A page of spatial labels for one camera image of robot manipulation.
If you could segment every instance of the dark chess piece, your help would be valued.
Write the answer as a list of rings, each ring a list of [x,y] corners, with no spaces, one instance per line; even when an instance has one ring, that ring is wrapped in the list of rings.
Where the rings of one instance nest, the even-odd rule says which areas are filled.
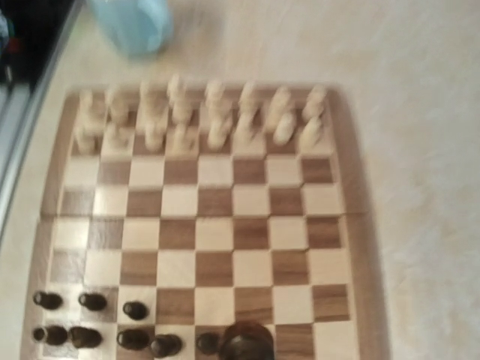
[[[274,343],[270,331],[256,322],[236,322],[226,328],[220,349],[220,360],[274,360]]]
[[[140,328],[129,328],[117,334],[117,344],[127,350],[140,351],[150,344],[150,336]]]
[[[182,339],[174,334],[157,335],[150,343],[151,353],[157,359],[177,355],[182,347]]]
[[[45,343],[54,347],[62,345],[68,339],[67,330],[57,325],[34,328],[31,336],[38,343]]]
[[[97,347],[103,340],[100,332],[93,328],[84,328],[82,326],[70,328],[68,330],[68,338],[73,347],[77,349]]]
[[[195,346],[203,355],[213,355],[218,351],[220,335],[216,332],[206,332],[196,338]]]
[[[149,309],[140,301],[125,302],[123,312],[132,320],[143,320],[149,315]]]
[[[107,299],[105,296],[97,294],[96,292],[82,292],[78,297],[78,302],[90,311],[102,311],[107,307]]]
[[[56,310],[62,306],[63,300],[54,292],[37,291],[33,294],[33,302],[47,310]]]

